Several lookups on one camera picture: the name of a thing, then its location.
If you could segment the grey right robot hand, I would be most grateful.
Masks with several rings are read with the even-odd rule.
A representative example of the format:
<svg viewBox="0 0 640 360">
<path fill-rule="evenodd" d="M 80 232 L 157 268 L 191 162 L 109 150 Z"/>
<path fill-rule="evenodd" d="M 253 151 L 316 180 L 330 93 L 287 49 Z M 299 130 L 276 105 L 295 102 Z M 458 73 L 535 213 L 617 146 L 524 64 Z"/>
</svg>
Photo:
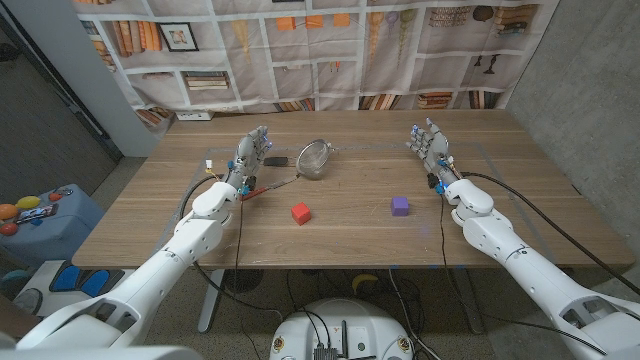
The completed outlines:
<svg viewBox="0 0 640 360">
<path fill-rule="evenodd" d="M 453 157 L 449 152 L 449 142 L 429 117 L 426 118 L 424 127 L 413 125 L 406 146 L 423 163 L 430 188 L 445 190 L 460 179 L 460 175 L 453 169 Z"/>
</svg>

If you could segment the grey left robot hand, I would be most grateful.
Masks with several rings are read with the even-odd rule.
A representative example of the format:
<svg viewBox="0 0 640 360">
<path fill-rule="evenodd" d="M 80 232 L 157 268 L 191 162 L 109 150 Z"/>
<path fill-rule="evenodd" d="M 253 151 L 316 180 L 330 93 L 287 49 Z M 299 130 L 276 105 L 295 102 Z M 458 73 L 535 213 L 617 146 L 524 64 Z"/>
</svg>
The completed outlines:
<svg viewBox="0 0 640 360">
<path fill-rule="evenodd" d="M 272 146 L 268 137 L 268 127 L 258 126 L 243 137 L 236 148 L 233 165 L 226 183 L 237 191 L 244 188 L 246 180 L 255 176 L 266 153 Z"/>
</svg>

